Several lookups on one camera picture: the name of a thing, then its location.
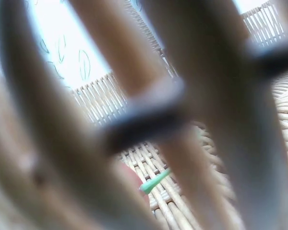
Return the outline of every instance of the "wicker weave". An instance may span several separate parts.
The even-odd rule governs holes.
[[[126,6],[127,8],[131,7],[129,1],[126,1]],[[130,8],[130,13],[134,18],[139,18],[139,14],[133,8]],[[276,42],[284,36],[275,9],[269,2],[243,14],[243,18],[253,35],[253,40],[261,46]],[[145,28],[144,31],[147,32],[146,35],[150,36],[151,32],[148,28]],[[159,49],[153,36],[151,45],[155,50]],[[162,52],[160,53],[160,61],[166,66],[169,75],[175,78],[175,70]],[[275,80],[273,93],[288,148],[288,73]],[[80,109],[86,111],[87,119],[96,126],[103,125],[125,113],[127,101],[112,73],[74,90],[72,94]],[[198,128],[202,148],[211,163],[211,173],[226,200],[227,208],[225,211],[230,213],[236,228],[243,229],[239,215],[234,208],[235,194],[226,175],[226,169],[217,156],[213,141],[209,133],[206,132],[204,125],[199,125]],[[143,182],[154,178],[167,167],[157,147],[150,142],[139,143],[137,146],[125,150],[120,154],[119,159],[135,170]],[[172,174],[152,190],[149,198],[150,208],[163,229],[200,229]],[[24,219],[15,214],[13,208],[4,203],[4,200],[0,195],[0,229],[33,229]],[[15,220],[21,222],[20,227],[15,226]]]

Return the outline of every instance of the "wicker panel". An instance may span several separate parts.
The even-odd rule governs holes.
[[[260,46],[268,46],[285,36],[275,6],[269,1],[244,13],[242,18],[252,40]]]
[[[145,37],[149,41],[149,43],[150,43],[151,47],[153,48],[153,50],[159,50],[160,49],[160,45],[157,42],[155,36],[151,32],[151,30],[148,28],[146,23],[143,21],[143,19],[141,18],[140,14],[138,13],[138,11],[132,6],[130,0],[125,0],[124,7],[125,7],[126,12],[138,24],[140,30],[142,31],[142,33],[145,35]]]

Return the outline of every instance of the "blurry foreground bar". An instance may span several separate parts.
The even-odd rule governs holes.
[[[288,159],[270,84],[245,48],[230,0],[143,0],[185,80],[186,110],[214,139],[246,229],[288,230]]]

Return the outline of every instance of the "beige rattan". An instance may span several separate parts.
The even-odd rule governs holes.
[[[139,14],[132,8],[128,1],[126,1],[125,6],[134,19],[141,24],[140,26],[143,29],[145,25],[139,18]],[[261,46],[277,42],[284,36],[280,29],[280,23],[276,16],[275,9],[269,2],[260,8],[243,14],[242,17],[252,34],[253,41]],[[176,78],[175,70],[169,60],[165,58],[165,55],[160,50],[151,32],[148,28],[143,29],[143,32],[148,36],[150,45],[157,51],[157,54],[151,57],[157,61],[157,57],[159,58],[159,63],[162,66],[160,73],[168,72],[168,75],[170,75],[172,79]],[[124,74],[123,69],[117,72],[117,76],[110,73],[95,82],[72,91],[75,101],[80,106],[79,109],[84,110],[87,120],[93,122],[96,126],[102,126],[116,119],[116,117],[123,115],[128,107],[127,97],[136,95],[138,92],[147,88],[151,82],[155,81],[155,76],[150,76],[151,78],[145,79],[145,73],[143,73],[143,76],[139,76],[139,82],[130,83],[127,81],[128,77],[124,79],[122,76]],[[288,148],[288,73],[275,80],[273,93]],[[198,133],[201,137],[200,145],[202,150],[196,149],[195,137]],[[167,160],[172,161],[171,164],[175,166],[173,159],[169,157],[167,151],[189,154],[193,159],[200,161],[202,165],[199,168],[195,167],[191,172],[191,178],[189,179],[195,182],[189,184],[189,186],[193,186],[193,188],[186,189],[188,180],[182,180],[182,176],[179,174],[176,174],[177,178],[171,174],[152,190],[152,193],[149,195],[150,208],[162,229],[199,230],[201,229],[199,222],[202,226],[205,225],[204,227],[209,226],[207,219],[203,218],[198,213],[199,210],[196,209],[201,206],[201,204],[196,204],[198,200],[195,198],[189,203],[185,197],[189,196],[190,198],[193,193],[197,195],[197,193],[194,192],[194,186],[199,185],[203,186],[207,191],[210,191],[209,198],[213,199],[213,205],[216,208],[215,215],[220,218],[220,222],[222,222],[227,229],[243,229],[239,214],[234,208],[235,194],[232,192],[229,179],[226,175],[226,169],[217,156],[213,141],[209,133],[205,130],[204,125],[190,126],[189,130],[186,130],[186,132],[182,134],[182,138],[178,138],[177,142],[172,145],[158,143],[157,146],[157,144],[150,142],[139,143],[137,146],[122,152],[119,159],[135,170],[142,181],[145,182],[165,170],[168,166]],[[177,181],[179,179],[181,186],[185,188],[184,192],[188,194],[184,194],[178,186]],[[48,195],[44,197],[44,200],[49,202],[52,201],[51,198],[53,200],[53,197]],[[54,214],[57,215],[60,211],[62,211],[62,209],[58,208]],[[11,204],[6,202],[6,198],[4,198],[2,194],[0,194],[0,229],[34,229],[24,218],[16,213],[11,207]]]

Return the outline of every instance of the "wicker basket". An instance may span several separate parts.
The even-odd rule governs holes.
[[[151,47],[159,56],[159,62],[162,63],[168,75],[175,81],[178,78],[176,71],[166,58],[164,51],[160,49],[155,38],[146,25],[143,24],[139,14],[132,8],[129,1],[125,1],[125,7],[127,12],[139,23],[142,32],[146,33],[145,35],[150,41]],[[259,46],[268,46],[284,37],[284,32],[275,8],[270,2],[243,14],[242,18],[252,34],[253,42]],[[128,109],[126,95],[135,94],[135,92],[131,90],[131,87],[128,89],[126,86],[128,86],[127,83],[121,88],[114,74],[110,73],[95,82],[72,91],[72,97],[79,105],[78,109],[84,111],[86,119],[89,122],[93,122],[95,126],[102,127],[126,114],[126,110]],[[274,81],[273,94],[288,150],[288,73]],[[188,135],[189,134],[191,137],[195,137],[196,135],[200,136],[201,149],[204,153],[202,158],[198,159],[203,160],[201,163],[203,163],[204,169],[202,169],[201,172],[208,172],[212,176],[212,182],[216,188],[216,192],[220,195],[224,213],[226,213],[230,219],[229,222],[231,222],[231,224],[229,224],[229,226],[233,226],[233,229],[244,229],[240,214],[235,207],[236,197],[227,176],[227,170],[218,157],[215,145],[205,126],[196,123],[196,125],[189,129]],[[192,146],[195,139],[188,141],[190,146]],[[142,142],[121,152],[118,159],[133,169],[141,180],[145,182],[156,177],[156,175],[168,167],[167,161],[158,150],[160,145],[162,144],[159,143],[159,145],[157,145],[148,141]],[[49,200],[55,197],[53,198],[51,194],[48,194],[47,198]],[[199,225],[200,221],[194,217],[196,214],[192,211],[192,205],[189,204],[187,198],[182,193],[173,174],[166,177],[152,190],[151,194],[149,194],[149,199],[150,208],[160,224],[161,229],[202,229]],[[64,219],[70,216],[68,213],[62,213],[62,216],[59,217]],[[75,220],[68,223],[79,223],[81,221],[82,219],[75,217]],[[16,209],[8,199],[1,194],[0,190],[0,230],[7,229],[32,230],[34,227],[23,218],[22,215],[17,213]]]

